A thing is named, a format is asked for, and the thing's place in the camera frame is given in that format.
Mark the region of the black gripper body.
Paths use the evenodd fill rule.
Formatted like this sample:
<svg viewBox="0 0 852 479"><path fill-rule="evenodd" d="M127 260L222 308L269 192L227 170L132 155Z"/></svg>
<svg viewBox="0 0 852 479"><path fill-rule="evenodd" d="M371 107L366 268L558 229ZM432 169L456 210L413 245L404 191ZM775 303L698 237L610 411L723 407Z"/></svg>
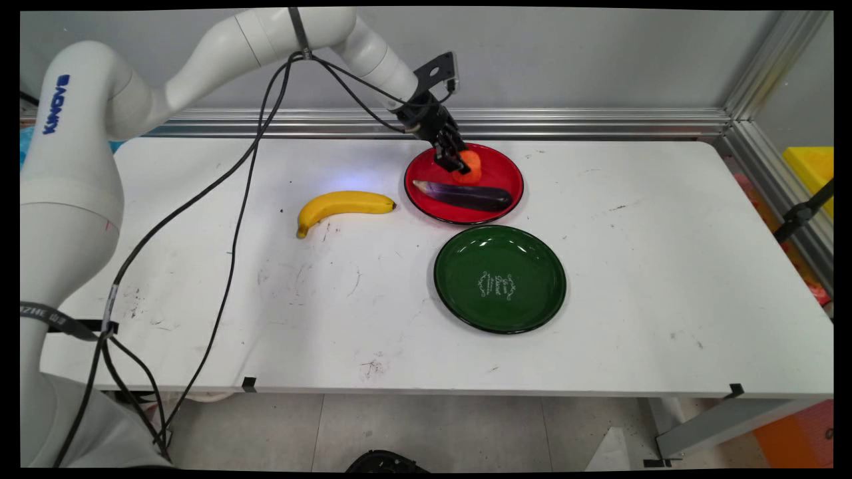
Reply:
<svg viewBox="0 0 852 479"><path fill-rule="evenodd" d="M420 93L409 103L396 109L396 118L407 128L416 128L413 135L426 140L434 148L445 146L445 130L459 131L447 107L432 93Z"/></svg>

